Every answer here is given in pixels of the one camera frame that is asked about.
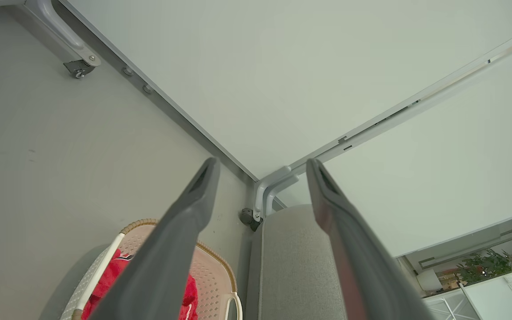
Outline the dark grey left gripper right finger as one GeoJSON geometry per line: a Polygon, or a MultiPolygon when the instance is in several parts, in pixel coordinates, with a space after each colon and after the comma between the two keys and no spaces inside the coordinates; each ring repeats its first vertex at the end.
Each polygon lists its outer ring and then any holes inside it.
{"type": "Polygon", "coordinates": [[[305,163],[315,220],[328,235],[349,320],[431,320],[420,296],[317,159],[305,163]]]}

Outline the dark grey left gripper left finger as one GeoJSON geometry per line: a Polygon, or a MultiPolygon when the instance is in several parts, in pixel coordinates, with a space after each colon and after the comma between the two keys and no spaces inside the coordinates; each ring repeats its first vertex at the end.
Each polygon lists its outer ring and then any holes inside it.
{"type": "Polygon", "coordinates": [[[199,233],[215,206],[220,160],[208,158],[91,313],[92,320],[176,320],[199,233]]]}

